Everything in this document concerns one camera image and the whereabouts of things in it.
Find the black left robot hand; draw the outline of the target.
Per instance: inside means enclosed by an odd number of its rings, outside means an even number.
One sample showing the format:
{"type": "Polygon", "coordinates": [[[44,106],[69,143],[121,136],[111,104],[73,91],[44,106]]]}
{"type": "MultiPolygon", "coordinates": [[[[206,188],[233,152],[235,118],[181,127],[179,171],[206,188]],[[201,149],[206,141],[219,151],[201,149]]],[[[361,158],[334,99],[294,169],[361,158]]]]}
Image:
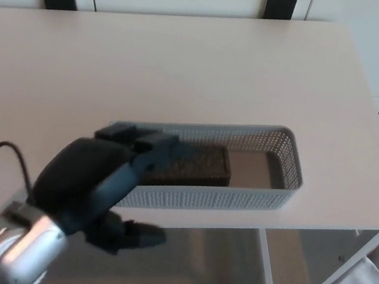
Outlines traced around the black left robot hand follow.
{"type": "Polygon", "coordinates": [[[31,199],[65,235],[82,232],[110,254],[156,247],[166,242],[161,227],[123,220],[112,208],[147,172],[167,166],[179,145],[177,136],[116,122],[61,150],[39,174],[31,199]]]}

